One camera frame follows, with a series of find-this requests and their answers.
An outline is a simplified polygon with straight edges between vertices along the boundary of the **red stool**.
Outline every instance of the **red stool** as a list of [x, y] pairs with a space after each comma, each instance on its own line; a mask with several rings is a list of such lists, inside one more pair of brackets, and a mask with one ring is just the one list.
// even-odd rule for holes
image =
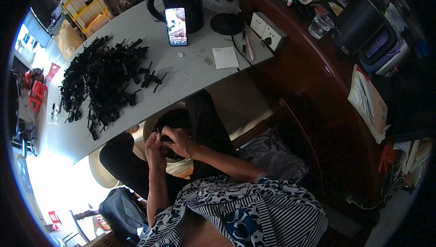
[[40, 108], [41, 104], [42, 104], [41, 98], [32, 96], [31, 94], [29, 95], [29, 98], [27, 99], [27, 107], [29, 107], [36, 114], [39, 113], [39, 108]]
[[50, 211], [48, 212], [48, 215], [50, 216], [50, 219], [52, 220], [53, 224], [55, 223], [61, 223], [61, 220], [59, 219], [59, 217], [56, 215], [56, 213], [54, 211]]
[[35, 93], [35, 95], [41, 97], [41, 99], [44, 99], [44, 94], [47, 91], [47, 86], [45, 86], [42, 82], [35, 81], [33, 83], [32, 92]]

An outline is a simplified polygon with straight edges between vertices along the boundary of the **wall socket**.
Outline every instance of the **wall socket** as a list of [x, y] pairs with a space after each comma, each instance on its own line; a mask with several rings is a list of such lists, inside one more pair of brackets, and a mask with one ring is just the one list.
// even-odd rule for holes
[[257, 15], [257, 13], [253, 13], [253, 17], [251, 18], [250, 27], [259, 37], [263, 36], [263, 32], [266, 27], [266, 22]]
[[286, 37], [285, 32], [276, 26], [273, 21], [271, 21], [262, 12], [253, 13], [250, 27], [260, 38], [262, 38], [264, 42], [265, 39], [271, 38], [271, 44], [269, 47], [273, 51], [276, 51], [278, 48], [280, 48]]

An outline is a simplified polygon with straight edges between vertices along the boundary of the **white table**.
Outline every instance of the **white table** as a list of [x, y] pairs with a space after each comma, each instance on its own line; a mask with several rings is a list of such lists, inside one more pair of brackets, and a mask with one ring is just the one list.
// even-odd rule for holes
[[[76, 163], [116, 135], [146, 120], [158, 111], [237, 73], [238, 69], [247, 69], [250, 65], [238, 53], [236, 56], [239, 67], [220, 70], [215, 68], [212, 48], [233, 46], [230, 36], [220, 35], [211, 29], [210, 19], [215, 14], [207, 9], [204, 10], [204, 26], [198, 32], [188, 35], [188, 46], [169, 46], [165, 23], [152, 20], [145, 2], [137, 4], [117, 16], [89, 37], [85, 44], [91, 43], [96, 37], [113, 36], [113, 39], [108, 43], [109, 47], [122, 42], [124, 39], [131, 43], [141, 38], [143, 42], [140, 46], [148, 46], [149, 48], [146, 59], [141, 59], [139, 67], [148, 68], [150, 62], [153, 61], [151, 70], [158, 72], [161, 69], [160, 76], [163, 76], [165, 72], [168, 72], [168, 75], [156, 93], [153, 93], [153, 84], [148, 89], [138, 92], [136, 94], [137, 105], [123, 108], [120, 112], [121, 117], [106, 127], [106, 131], [98, 133], [100, 138], [93, 141], [91, 136], [88, 137], [89, 131], [87, 129], [89, 98], [82, 104], [82, 118], [79, 121], [64, 123], [68, 113], [62, 109], [58, 115], [58, 124], [48, 124], [52, 104], [60, 96], [58, 86], [64, 79], [64, 68], [61, 68], [48, 89], [47, 124], [42, 132], [43, 135], [46, 135], [43, 139], [47, 140], [47, 149], [50, 153], [67, 157], [69, 161]], [[258, 64], [272, 58], [272, 53], [261, 44], [257, 35], [249, 27], [246, 26], [245, 29], [255, 56], [252, 64]], [[235, 36], [235, 42], [242, 50], [241, 34]], [[82, 51], [83, 45], [74, 54]], [[179, 57], [179, 52], [184, 54], [183, 58]], [[74, 55], [66, 61], [67, 66], [73, 58]], [[140, 84], [136, 85], [132, 81], [127, 89], [129, 92], [133, 92], [139, 88]]]

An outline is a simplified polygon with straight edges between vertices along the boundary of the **phone screen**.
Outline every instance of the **phone screen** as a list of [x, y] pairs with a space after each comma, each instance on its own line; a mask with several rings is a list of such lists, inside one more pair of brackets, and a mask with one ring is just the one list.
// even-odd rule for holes
[[168, 8], [165, 10], [166, 28], [171, 46], [188, 45], [186, 35], [185, 9]]

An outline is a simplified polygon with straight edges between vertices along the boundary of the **black bag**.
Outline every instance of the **black bag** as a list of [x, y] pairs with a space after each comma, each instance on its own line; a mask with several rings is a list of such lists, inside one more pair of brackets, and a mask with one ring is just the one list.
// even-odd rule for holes
[[137, 229], [148, 225], [147, 212], [127, 188], [116, 188], [99, 206], [99, 212], [109, 224], [112, 233], [123, 242], [136, 246], [139, 243]]

